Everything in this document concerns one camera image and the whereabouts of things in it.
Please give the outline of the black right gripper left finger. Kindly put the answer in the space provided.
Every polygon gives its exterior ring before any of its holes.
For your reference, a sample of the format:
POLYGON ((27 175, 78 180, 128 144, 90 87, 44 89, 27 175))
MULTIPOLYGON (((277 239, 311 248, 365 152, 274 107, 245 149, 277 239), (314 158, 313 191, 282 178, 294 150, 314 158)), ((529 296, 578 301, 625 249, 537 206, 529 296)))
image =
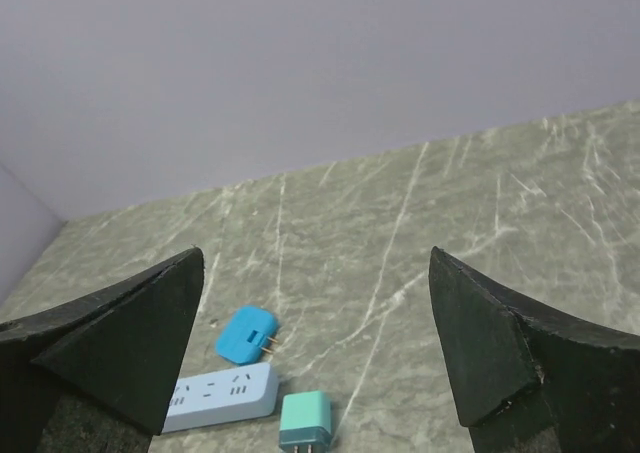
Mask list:
POLYGON ((204 285, 187 249, 1 325, 4 452, 145 452, 163 429, 204 285))

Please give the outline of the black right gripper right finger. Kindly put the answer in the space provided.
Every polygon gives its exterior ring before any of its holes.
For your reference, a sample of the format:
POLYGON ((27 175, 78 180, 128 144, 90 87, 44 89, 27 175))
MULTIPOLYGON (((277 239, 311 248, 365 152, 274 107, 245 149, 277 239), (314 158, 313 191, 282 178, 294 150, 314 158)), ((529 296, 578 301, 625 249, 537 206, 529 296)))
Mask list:
POLYGON ((507 288, 438 247, 429 289, 475 451, 638 451, 638 336, 507 288))

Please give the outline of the blue plug adapter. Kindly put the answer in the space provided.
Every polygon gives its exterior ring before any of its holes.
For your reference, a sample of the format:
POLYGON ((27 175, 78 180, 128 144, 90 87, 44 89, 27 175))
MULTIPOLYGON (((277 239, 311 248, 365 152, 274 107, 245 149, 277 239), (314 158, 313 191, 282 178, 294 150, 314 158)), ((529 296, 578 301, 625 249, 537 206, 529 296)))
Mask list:
POLYGON ((279 329, 276 316, 253 305, 239 308, 221 330, 214 345, 223 359, 238 366, 256 363, 264 353, 272 354, 279 329))

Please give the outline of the light blue power strip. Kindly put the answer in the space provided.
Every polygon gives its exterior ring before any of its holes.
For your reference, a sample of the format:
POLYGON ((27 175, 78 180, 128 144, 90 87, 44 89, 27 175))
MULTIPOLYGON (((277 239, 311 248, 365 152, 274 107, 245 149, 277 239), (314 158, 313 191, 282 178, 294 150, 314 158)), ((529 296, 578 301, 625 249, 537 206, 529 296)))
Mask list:
POLYGON ((268 362, 177 380, 162 432, 266 417, 275 409, 279 379, 268 362))

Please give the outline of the teal USB charger plug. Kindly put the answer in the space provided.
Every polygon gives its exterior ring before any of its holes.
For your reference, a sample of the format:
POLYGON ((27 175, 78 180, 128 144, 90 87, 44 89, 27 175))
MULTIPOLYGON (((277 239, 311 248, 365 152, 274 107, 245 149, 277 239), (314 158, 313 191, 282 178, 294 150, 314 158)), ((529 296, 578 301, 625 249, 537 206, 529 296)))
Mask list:
POLYGON ((283 397, 279 448, 286 453, 325 453, 333 440, 332 409, 321 390, 290 393, 283 397))

